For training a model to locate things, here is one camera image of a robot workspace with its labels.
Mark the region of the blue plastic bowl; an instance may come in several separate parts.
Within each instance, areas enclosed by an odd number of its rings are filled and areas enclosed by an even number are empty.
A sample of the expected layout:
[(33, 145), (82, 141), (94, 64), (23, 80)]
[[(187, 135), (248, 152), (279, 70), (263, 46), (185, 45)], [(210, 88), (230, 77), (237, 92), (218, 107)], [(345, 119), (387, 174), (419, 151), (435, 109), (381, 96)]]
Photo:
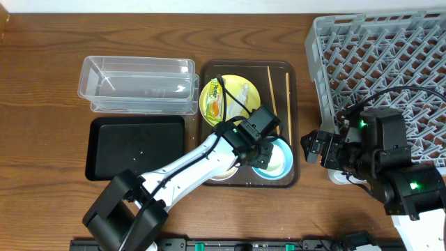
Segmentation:
[(275, 181), (284, 178), (293, 167), (291, 147), (280, 138), (272, 141), (272, 156), (267, 169), (252, 167), (255, 174), (263, 179)]

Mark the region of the green yellow snack wrapper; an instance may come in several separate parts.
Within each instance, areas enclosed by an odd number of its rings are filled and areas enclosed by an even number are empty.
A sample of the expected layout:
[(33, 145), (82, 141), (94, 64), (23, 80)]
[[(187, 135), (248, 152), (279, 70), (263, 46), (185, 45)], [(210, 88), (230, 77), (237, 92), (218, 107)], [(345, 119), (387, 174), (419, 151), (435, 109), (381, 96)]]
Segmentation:
[(223, 89), (217, 78), (211, 79), (205, 98), (205, 117), (220, 122), (223, 119)]

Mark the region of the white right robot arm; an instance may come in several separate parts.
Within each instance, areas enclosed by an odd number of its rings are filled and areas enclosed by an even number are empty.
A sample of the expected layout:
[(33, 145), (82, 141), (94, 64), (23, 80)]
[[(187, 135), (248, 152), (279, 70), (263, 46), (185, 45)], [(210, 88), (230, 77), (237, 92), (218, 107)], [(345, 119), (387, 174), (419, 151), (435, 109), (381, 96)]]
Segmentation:
[(445, 182), (432, 164), (412, 161), (403, 114), (384, 107), (346, 118), (344, 135), (313, 130), (301, 138), (305, 160), (354, 176), (384, 206), (407, 250), (444, 250)]

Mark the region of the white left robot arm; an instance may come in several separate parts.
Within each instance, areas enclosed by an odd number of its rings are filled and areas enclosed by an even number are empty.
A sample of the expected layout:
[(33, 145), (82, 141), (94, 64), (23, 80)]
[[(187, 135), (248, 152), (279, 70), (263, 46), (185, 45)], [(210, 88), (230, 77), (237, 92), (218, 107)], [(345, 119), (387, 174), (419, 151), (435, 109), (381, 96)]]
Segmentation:
[(119, 173), (86, 212), (83, 225), (103, 250), (149, 249), (177, 202), (237, 162), (258, 157), (278, 125), (272, 119), (220, 122), (201, 145), (172, 163), (141, 175)]

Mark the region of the white pink bowl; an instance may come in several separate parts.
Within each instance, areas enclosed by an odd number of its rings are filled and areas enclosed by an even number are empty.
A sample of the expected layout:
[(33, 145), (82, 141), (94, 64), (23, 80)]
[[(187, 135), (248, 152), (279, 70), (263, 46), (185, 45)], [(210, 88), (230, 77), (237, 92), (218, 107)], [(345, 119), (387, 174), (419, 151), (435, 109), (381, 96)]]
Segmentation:
[(226, 170), (224, 173), (212, 177), (211, 180), (212, 181), (227, 180), (228, 178), (231, 178), (237, 171), (238, 171), (237, 167), (232, 167), (232, 168)]

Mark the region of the white tissue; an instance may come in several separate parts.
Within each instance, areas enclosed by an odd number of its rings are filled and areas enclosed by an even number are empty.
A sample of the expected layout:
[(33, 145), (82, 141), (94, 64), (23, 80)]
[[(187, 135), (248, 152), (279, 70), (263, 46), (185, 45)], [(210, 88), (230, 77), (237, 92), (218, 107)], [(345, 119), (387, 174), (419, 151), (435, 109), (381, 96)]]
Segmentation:
[(247, 108), (249, 91), (250, 87), (248, 83), (239, 85), (239, 90), (235, 95), (233, 95), (232, 92), (230, 92), (229, 90), (226, 91), (226, 94), (232, 100), (232, 102), (228, 104), (226, 111), (226, 115), (229, 118), (241, 116), (243, 112), (250, 114), (250, 111)]

